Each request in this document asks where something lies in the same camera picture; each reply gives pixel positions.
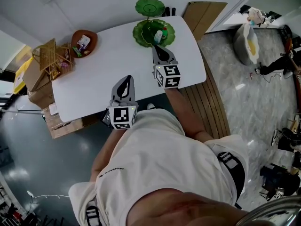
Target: green leaf-shaped plate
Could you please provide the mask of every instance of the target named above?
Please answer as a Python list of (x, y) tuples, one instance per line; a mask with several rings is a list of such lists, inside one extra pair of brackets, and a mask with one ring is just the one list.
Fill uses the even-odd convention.
[(154, 45), (154, 36), (158, 30), (167, 28), (167, 37), (161, 39), (159, 45), (165, 47), (173, 43), (175, 39), (174, 28), (163, 20), (143, 20), (137, 24), (133, 30), (133, 37), (136, 42), (144, 47), (152, 47)]
[(164, 3), (159, 0), (139, 0), (136, 2), (135, 9), (147, 17), (159, 16), (164, 12)]

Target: wooden platform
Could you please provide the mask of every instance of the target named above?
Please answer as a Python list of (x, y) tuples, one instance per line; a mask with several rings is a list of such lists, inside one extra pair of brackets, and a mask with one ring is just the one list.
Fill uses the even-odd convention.
[(230, 129), (220, 93), (202, 51), (201, 54), (206, 69), (206, 81), (180, 91), (189, 99), (194, 112), (202, 118), (206, 131), (214, 139), (219, 139), (229, 136)]

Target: white cloth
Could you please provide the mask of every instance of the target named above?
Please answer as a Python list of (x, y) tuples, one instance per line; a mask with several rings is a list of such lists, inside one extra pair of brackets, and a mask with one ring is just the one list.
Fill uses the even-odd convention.
[(94, 199), (103, 226), (125, 226), (135, 202), (162, 188), (193, 192), (234, 205), (234, 181), (214, 151), (229, 151), (237, 156), (247, 178), (246, 144), (240, 136), (203, 144), (185, 137), (178, 120), (166, 110), (138, 113), (133, 128), (120, 139), (96, 182), (70, 188), (69, 196), (79, 224), (87, 226), (86, 207)]

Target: white table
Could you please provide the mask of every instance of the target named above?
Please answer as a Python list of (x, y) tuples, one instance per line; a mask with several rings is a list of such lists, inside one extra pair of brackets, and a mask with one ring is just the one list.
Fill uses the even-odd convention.
[[(179, 62), (180, 88), (204, 82), (203, 59), (183, 18), (169, 16), (160, 19), (170, 23), (175, 30), (175, 40), (167, 48)], [(52, 82), (62, 121), (105, 110), (112, 87), (127, 75), (134, 78), (136, 101), (164, 93), (152, 74), (151, 48), (140, 46), (133, 38), (133, 28), (137, 23), (99, 32), (97, 46), (91, 55), (75, 59), (74, 71)]]

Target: brown bowl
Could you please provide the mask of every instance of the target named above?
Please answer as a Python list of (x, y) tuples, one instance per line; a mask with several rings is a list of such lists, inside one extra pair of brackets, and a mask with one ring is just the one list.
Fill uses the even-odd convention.
[[(84, 54), (84, 51), (81, 52), (81, 57), (77, 57), (77, 54), (75, 53), (75, 51), (73, 50), (73, 47), (77, 47), (78, 49), (80, 48), (79, 44), (77, 44), (77, 42), (81, 39), (81, 37), (83, 35), (86, 35), (87, 37), (89, 37), (91, 39), (91, 41), (89, 42), (87, 48), (84, 50), (88, 50), (90, 51), (89, 54), (85, 55)], [(71, 39), (71, 48), (70, 48), (70, 54), (73, 58), (84, 58), (86, 56), (89, 56), (92, 51), (95, 49), (96, 47), (96, 44), (97, 44), (97, 33), (95, 32), (92, 32), (92, 31), (89, 31), (89, 30), (77, 30), (73, 36), (72, 36), (72, 39)]]

